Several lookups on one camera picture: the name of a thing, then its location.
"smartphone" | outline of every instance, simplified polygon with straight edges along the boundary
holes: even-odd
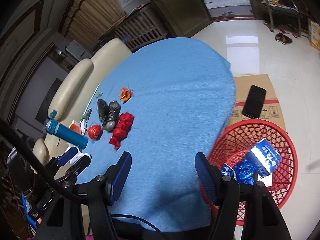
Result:
[[[244,103],[242,114],[252,119],[259,119],[266,93],[267,91],[264,88],[252,85]]]

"beige curtain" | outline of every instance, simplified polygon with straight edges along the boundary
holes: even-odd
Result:
[[[74,0],[61,33],[91,52],[98,38],[125,15],[118,0]]]

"table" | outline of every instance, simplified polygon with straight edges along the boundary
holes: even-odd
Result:
[[[110,133],[83,150],[92,161],[77,183],[104,174],[122,152],[132,154],[132,168],[120,199],[110,213],[143,218],[164,232],[210,224],[210,208],[201,197],[194,167],[196,153],[208,155],[235,103],[230,64],[206,44],[171,38],[145,46],[120,63],[100,84],[100,97],[117,100],[122,87],[133,97],[121,104],[135,119],[121,148],[109,144]],[[88,127],[98,123],[97,99],[89,104]],[[121,219],[140,223],[132,219]]]

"black cable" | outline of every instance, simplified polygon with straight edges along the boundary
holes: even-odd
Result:
[[[29,147],[15,133],[15,131],[0,118],[0,134],[11,143],[17,151],[27,160],[27,162],[35,169],[36,172],[44,179],[44,181],[63,197],[86,205],[87,199],[79,197],[71,192],[66,191],[55,179],[46,171],[44,166],[39,162],[37,157],[32,153]]]
[[[163,232],[161,232],[158,228],[156,228],[153,224],[151,224],[150,222],[148,222],[147,220],[144,220],[142,218],[136,217],[136,216],[132,216],[132,215],[122,215],[122,214],[110,214],[111,217],[113,218],[132,218],[135,220],[139,220],[145,224],[147,224],[148,226],[152,227],[155,231],[157,231],[165,240],[170,240],[169,237],[167,237]]]

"white stick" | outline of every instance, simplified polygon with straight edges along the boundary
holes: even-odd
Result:
[[[100,86],[100,84],[97,86],[96,90],[94,91],[94,93],[93,93],[92,97],[90,98],[89,103],[87,104],[87,107],[85,108],[85,110],[84,110],[84,112],[83,112],[83,114],[82,114],[82,115],[84,115],[84,113],[88,110],[88,107],[89,107],[89,105],[90,105],[90,103],[91,103],[91,101],[92,101],[92,98],[93,98],[93,97],[94,97],[94,95],[96,94],[96,92],[97,92],[97,90],[98,90],[99,86]]]

